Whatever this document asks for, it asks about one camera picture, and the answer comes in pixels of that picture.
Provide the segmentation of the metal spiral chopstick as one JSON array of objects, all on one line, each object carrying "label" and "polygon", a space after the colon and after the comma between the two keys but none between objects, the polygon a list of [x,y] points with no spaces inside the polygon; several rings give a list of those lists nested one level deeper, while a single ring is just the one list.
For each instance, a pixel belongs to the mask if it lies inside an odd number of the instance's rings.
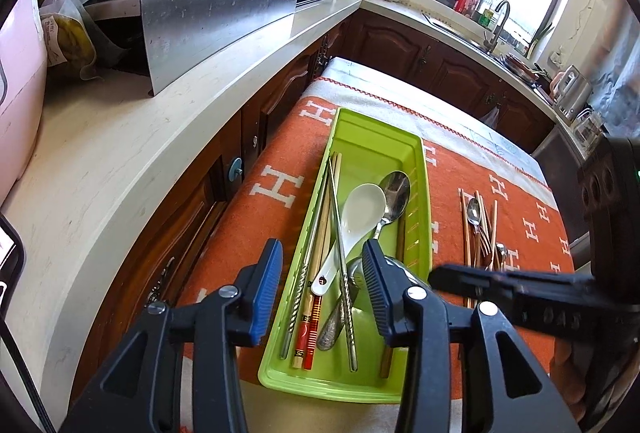
[{"label": "metal spiral chopstick", "polygon": [[342,307],[344,314],[344,331],[347,344],[349,370],[356,372],[358,370],[358,356],[355,339],[354,323],[352,322],[352,294],[349,289],[349,275],[346,264],[344,240],[342,236],[341,215],[338,208],[337,200],[337,179],[340,176],[340,168],[342,165],[341,153],[333,153],[329,163],[329,187],[330,187],[330,205],[333,219],[333,228],[335,234],[335,243],[338,256],[338,275],[340,276],[341,294],[343,297]]}]

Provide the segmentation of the small round steel spoon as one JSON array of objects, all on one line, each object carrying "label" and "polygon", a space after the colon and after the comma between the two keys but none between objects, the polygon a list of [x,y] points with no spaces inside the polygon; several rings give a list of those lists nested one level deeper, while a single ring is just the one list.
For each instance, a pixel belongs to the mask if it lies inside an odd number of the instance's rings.
[{"label": "small round steel spoon", "polygon": [[503,271],[503,269],[506,268],[506,260],[509,257],[508,249],[506,249],[506,246],[503,243],[498,242],[496,244],[496,251],[498,268],[500,271]]}]

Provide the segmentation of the bamboo chopstick red end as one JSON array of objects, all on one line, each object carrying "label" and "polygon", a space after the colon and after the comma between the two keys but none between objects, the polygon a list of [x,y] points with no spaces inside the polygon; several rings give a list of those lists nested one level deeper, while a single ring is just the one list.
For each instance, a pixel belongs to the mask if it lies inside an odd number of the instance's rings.
[{"label": "bamboo chopstick red end", "polygon": [[292,367],[295,369],[306,368],[309,361],[305,361],[308,351],[313,351],[313,347],[309,347],[309,338],[314,329],[314,300],[316,297],[311,292],[311,285],[314,278],[317,277],[320,267],[331,248],[331,223],[330,223],[330,201],[328,195],[329,189],[329,170],[324,174],[323,185],[320,191],[318,211],[318,222],[314,224],[314,235],[308,251],[311,253],[308,267],[306,270],[306,289],[302,298],[302,306],[300,306],[300,321],[297,330],[297,339],[295,344],[294,356],[292,359]]},{"label": "bamboo chopstick red end", "polygon": [[497,227],[498,227],[498,200],[494,200],[494,203],[492,204],[492,210],[491,210],[491,236],[490,236],[491,258],[490,258],[490,264],[489,264],[489,269],[491,271],[495,271],[498,266]]},{"label": "bamboo chopstick red end", "polygon": [[483,235],[483,238],[480,239],[480,241],[483,242],[483,247],[485,250],[484,260],[485,260],[485,264],[489,265],[491,261],[494,259],[494,251],[492,251],[488,217],[486,213],[484,199],[478,190],[475,191],[475,199],[477,200],[478,206],[480,207],[480,230],[482,231],[482,235]]}]

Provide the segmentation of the dark wooden chopstick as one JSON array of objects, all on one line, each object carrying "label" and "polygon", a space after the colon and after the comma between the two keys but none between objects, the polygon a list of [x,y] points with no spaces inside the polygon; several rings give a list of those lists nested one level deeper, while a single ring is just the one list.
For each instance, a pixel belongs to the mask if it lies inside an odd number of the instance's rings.
[{"label": "dark wooden chopstick", "polygon": [[471,237],[470,237],[470,225],[468,218],[466,217],[466,204],[465,204],[465,193],[462,188],[460,191],[460,203],[461,203],[461,216],[462,216],[462,228],[463,228],[463,253],[464,253],[464,262],[463,265],[466,267],[472,266],[472,248],[471,248]]}]

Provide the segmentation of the white ceramic soup spoon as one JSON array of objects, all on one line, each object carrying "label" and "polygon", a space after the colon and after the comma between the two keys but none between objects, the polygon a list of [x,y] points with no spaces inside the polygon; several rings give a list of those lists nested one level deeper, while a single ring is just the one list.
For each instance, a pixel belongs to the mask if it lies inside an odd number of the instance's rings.
[{"label": "white ceramic soup spoon", "polygon": [[[383,190],[374,184],[361,184],[353,189],[340,212],[345,257],[354,246],[380,221],[385,211]],[[316,297],[323,297],[338,274],[337,247],[334,243],[320,271],[311,285]]]}]

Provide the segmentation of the large steel spoon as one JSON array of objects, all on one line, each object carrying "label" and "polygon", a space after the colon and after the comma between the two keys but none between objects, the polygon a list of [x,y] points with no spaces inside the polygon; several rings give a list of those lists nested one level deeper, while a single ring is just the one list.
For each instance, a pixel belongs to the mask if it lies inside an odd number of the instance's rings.
[{"label": "large steel spoon", "polygon": [[[385,226],[398,221],[404,214],[410,196],[410,180],[403,171],[393,171],[387,174],[378,185],[385,194],[385,211],[376,224],[372,237],[378,239]],[[335,345],[344,328],[343,297],[339,297],[329,318],[322,326],[317,339],[320,351],[328,351]]]}]

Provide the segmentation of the green plastic utensil tray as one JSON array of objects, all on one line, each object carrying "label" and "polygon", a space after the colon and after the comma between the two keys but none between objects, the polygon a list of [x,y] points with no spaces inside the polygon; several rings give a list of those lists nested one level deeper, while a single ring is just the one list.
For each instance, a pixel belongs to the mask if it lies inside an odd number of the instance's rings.
[{"label": "green plastic utensil tray", "polygon": [[322,177],[314,184],[308,210],[283,289],[276,318],[258,370],[264,387],[285,393],[359,404],[397,404],[401,400],[407,366],[407,349],[396,349],[390,374],[380,366],[385,352],[366,289],[350,292],[350,323],[334,332],[333,345],[315,349],[308,368],[294,365],[291,340],[297,328],[292,310],[304,297],[320,297],[309,321],[309,341],[319,344],[321,328],[332,312],[342,308],[342,271],[359,259],[362,247],[374,234],[383,215],[383,178],[395,171],[407,174],[409,197],[404,213],[386,226],[378,245],[403,263],[413,276],[425,279],[432,268],[431,203],[423,142],[420,137],[347,109],[335,112],[322,158],[342,158],[335,197],[341,215],[341,232],[320,266],[310,289],[300,289],[299,268],[314,253],[318,216],[328,205],[329,189]]}]

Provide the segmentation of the chrome kitchen faucet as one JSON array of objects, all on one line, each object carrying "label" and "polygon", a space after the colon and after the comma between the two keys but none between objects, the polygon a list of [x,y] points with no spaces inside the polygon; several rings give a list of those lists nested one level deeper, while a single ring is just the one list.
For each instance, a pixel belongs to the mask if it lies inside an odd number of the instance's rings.
[{"label": "chrome kitchen faucet", "polygon": [[484,49],[492,54],[499,43],[499,38],[504,30],[511,13],[511,4],[508,0],[500,0],[494,9],[494,15],[489,23],[489,33],[485,36]]}]

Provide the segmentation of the steel electric kettle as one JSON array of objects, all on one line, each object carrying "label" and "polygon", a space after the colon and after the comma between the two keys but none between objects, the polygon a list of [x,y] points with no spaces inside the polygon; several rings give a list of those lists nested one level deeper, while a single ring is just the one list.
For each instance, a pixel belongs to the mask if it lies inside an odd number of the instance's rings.
[{"label": "steel electric kettle", "polygon": [[575,66],[569,66],[555,83],[555,112],[567,123],[573,123],[579,112],[586,107],[592,85]]}]

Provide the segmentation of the orange H pattern blanket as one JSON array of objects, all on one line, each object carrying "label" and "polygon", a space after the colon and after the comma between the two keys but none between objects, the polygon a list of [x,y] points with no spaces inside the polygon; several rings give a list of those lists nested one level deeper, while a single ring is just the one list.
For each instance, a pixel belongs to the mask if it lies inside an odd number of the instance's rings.
[{"label": "orange H pattern blanket", "polygon": [[340,262],[322,186],[340,157],[337,199],[346,257],[363,242],[426,278],[442,264],[507,271],[574,268],[562,216],[538,163],[450,104],[367,71],[314,81],[280,125],[208,239],[180,301],[233,283],[278,239],[283,269],[265,338],[241,349],[239,372],[253,432],[389,432],[398,415],[405,349],[386,352],[369,297],[352,309],[356,355],[338,339],[308,339],[341,294]]}]

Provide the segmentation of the pink rice cooker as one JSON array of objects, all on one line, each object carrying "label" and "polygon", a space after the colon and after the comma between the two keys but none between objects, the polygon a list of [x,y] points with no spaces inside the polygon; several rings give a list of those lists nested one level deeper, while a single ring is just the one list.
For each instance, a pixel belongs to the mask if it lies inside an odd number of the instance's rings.
[{"label": "pink rice cooker", "polygon": [[1,28],[1,198],[6,199],[34,153],[48,53],[38,0],[17,0]]}]

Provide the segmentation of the steel splash guard panel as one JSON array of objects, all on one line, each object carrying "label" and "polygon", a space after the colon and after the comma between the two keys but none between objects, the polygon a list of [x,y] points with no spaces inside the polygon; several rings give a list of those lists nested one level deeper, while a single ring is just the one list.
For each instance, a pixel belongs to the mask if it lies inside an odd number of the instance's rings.
[{"label": "steel splash guard panel", "polygon": [[292,15],[297,0],[140,0],[152,94],[221,49]]}]

